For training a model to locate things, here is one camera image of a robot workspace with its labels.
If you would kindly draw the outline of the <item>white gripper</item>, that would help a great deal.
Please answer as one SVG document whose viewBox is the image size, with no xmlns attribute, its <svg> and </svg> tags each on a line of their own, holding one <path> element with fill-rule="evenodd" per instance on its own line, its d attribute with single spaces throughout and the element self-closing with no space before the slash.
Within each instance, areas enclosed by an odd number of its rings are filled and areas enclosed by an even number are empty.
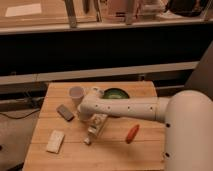
<svg viewBox="0 0 213 171">
<path fill-rule="evenodd" d="M 107 118 L 108 116 L 106 114 L 94 114 L 88 127 L 88 134 L 97 137 L 104 127 Z M 87 135 L 83 141 L 86 145 L 92 144 L 92 138 L 89 135 Z"/>
</svg>

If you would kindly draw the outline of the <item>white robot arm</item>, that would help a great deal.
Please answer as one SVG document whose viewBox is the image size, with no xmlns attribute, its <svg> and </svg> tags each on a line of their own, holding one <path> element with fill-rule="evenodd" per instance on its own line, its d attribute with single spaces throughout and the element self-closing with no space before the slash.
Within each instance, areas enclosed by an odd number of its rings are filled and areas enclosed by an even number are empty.
<svg viewBox="0 0 213 171">
<path fill-rule="evenodd" d="M 93 114 L 130 117 L 165 124 L 164 171 L 213 171 L 213 101 L 184 90 L 172 97 L 103 99 L 93 87 L 78 105 L 79 118 Z"/>
</svg>

